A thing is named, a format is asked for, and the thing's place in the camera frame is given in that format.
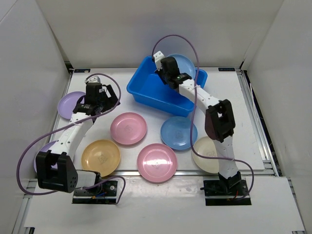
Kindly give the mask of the light blue plate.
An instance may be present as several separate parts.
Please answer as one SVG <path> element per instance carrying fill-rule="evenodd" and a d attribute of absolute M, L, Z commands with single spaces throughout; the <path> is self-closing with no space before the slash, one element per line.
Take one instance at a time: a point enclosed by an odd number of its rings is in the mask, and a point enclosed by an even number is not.
<path fill-rule="evenodd" d="M 196 68 L 189 58 L 181 54 L 170 54 L 168 56 L 175 58 L 181 73 L 187 73 L 192 79 L 195 78 Z"/>

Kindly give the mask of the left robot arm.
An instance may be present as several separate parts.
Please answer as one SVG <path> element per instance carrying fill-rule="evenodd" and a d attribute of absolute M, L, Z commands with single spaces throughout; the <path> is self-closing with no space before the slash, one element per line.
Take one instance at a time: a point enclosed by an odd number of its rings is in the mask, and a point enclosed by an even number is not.
<path fill-rule="evenodd" d="M 99 172 L 76 170 L 73 158 L 97 116 L 112 110 L 116 104 L 118 98 L 111 85 L 87 83 L 85 96 L 73 109 L 72 126 L 64 130 L 46 152 L 39 152 L 36 156 L 38 186 L 41 189 L 72 193 L 77 188 L 86 188 L 92 195 L 102 191 Z"/>

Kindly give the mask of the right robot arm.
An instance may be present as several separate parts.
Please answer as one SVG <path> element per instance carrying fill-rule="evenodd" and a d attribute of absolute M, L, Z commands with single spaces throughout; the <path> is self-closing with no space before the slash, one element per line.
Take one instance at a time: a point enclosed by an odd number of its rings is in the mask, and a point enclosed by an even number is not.
<path fill-rule="evenodd" d="M 155 73 L 162 82 L 194 103 L 205 114 L 204 128 L 208 137 L 213 140 L 219 164 L 219 190 L 232 194 L 241 181 L 241 174 L 234 158 L 233 135 L 235 120 L 231 102 L 219 100 L 203 88 L 188 74 L 179 70 L 174 57 L 163 54 L 154 55 Z"/>

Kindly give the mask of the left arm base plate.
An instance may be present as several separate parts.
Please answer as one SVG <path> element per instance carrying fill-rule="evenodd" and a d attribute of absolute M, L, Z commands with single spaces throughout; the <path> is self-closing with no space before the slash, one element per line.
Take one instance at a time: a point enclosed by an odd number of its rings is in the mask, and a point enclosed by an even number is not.
<path fill-rule="evenodd" d="M 90 190 L 75 189 L 72 198 L 72 204 L 116 204 L 117 186 L 117 180 L 109 180 Z"/>

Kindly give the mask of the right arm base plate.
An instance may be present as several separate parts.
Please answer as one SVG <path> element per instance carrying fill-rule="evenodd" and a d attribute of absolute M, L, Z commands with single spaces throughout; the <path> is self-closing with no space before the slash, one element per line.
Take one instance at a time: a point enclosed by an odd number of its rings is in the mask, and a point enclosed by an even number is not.
<path fill-rule="evenodd" d="M 244 179 L 229 190 L 226 190 L 219 180 L 204 180 L 200 190 L 204 192 L 206 206 L 250 206 L 252 204 Z"/>

